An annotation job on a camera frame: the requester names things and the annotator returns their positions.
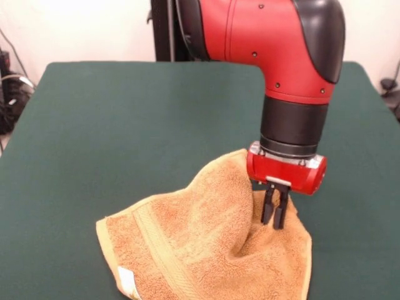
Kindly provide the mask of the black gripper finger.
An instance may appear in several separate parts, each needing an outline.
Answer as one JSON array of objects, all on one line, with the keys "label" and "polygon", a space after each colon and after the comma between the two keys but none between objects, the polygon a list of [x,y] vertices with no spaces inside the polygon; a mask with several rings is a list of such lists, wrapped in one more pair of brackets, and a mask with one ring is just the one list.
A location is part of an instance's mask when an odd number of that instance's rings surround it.
[{"label": "black gripper finger", "polygon": [[290,187],[276,187],[276,190],[279,191],[279,205],[276,207],[274,213],[273,227],[275,230],[284,228],[290,189]]},{"label": "black gripper finger", "polygon": [[273,204],[274,191],[275,191],[275,184],[266,185],[266,192],[264,195],[264,204],[261,216],[261,222],[264,225],[268,224],[274,212],[274,204]]}]

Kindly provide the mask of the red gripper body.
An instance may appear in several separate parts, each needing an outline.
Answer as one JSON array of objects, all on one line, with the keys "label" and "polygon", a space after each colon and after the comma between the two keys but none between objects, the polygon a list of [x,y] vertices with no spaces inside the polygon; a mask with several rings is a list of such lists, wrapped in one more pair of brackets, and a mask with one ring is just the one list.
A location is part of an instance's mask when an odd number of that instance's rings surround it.
[{"label": "red gripper body", "polygon": [[247,152],[246,167],[249,178],[254,181],[280,184],[297,193],[312,195],[324,179],[327,159],[318,154],[311,159],[276,156],[254,142]]}]

